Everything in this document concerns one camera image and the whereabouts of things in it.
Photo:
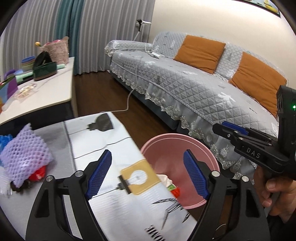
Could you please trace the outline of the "person's right hand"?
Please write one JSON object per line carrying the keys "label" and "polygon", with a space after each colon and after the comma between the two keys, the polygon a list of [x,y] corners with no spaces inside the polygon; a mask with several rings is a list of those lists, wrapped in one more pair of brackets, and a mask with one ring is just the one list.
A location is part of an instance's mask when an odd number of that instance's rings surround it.
{"label": "person's right hand", "polygon": [[254,188],[263,207],[271,208],[269,215],[288,222],[295,211],[295,180],[288,177],[267,179],[258,166],[254,173]]}

